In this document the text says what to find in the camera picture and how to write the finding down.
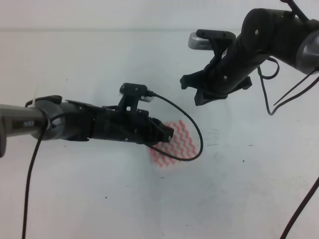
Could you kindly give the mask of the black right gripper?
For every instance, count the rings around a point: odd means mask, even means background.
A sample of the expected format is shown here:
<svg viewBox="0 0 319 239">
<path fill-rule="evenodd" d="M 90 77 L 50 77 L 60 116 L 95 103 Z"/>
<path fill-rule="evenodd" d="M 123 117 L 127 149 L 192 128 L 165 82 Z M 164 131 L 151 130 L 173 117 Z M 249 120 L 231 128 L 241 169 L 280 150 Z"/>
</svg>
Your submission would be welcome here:
<svg viewBox="0 0 319 239">
<path fill-rule="evenodd" d="M 214 56 L 204 70 L 183 75 L 181 88 L 197 89 L 194 96 L 196 106 L 224 100 L 229 94 L 252 86 L 249 75 L 263 62 L 263 38 L 237 37 L 223 58 Z"/>
</svg>

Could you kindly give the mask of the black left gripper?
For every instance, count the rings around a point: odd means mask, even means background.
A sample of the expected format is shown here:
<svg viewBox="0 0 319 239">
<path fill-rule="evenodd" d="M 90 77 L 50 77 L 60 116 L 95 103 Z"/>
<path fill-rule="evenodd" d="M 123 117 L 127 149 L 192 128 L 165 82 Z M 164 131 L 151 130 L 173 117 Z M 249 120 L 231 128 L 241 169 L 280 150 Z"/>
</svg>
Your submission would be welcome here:
<svg viewBox="0 0 319 239">
<path fill-rule="evenodd" d="M 121 111 L 118 107 L 102 107 L 94 116 L 92 139 L 126 141 L 137 144 L 169 143 L 174 129 L 145 110 Z"/>
</svg>

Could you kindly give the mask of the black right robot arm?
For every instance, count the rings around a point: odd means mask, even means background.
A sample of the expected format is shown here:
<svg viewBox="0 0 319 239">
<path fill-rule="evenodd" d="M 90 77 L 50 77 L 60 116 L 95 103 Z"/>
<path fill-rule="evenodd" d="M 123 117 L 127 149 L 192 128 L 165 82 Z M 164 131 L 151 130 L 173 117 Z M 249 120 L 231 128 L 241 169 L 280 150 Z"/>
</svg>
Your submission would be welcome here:
<svg viewBox="0 0 319 239">
<path fill-rule="evenodd" d="M 250 74 L 274 57 L 312 75 L 319 71 L 319 22 L 308 19 L 294 1 L 290 11 L 255 8 L 246 15 L 241 33 L 203 30 L 193 32 L 188 46 L 212 50 L 213 59 L 201 71 L 182 76 L 181 88 L 197 90 L 197 106 L 226 99 L 252 86 Z"/>
</svg>

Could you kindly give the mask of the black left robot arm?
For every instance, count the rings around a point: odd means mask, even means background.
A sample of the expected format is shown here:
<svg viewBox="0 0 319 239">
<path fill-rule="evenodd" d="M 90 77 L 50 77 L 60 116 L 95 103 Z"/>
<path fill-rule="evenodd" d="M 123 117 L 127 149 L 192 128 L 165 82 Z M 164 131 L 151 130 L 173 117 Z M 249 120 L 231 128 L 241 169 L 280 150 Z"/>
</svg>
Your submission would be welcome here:
<svg viewBox="0 0 319 239">
<path fill-rule="evenodd" d="M 149 112 L 134 107 L 94 106 L 53 95 L 37 98 L 25 107 L 1 105 L 0 155 L 8 137 L 30 134 L 42 140 L 62 139 L 87 142 L 90 139 L 127 141 L 153 146 L 169 142 L 174 130 Z"/>
</svg>

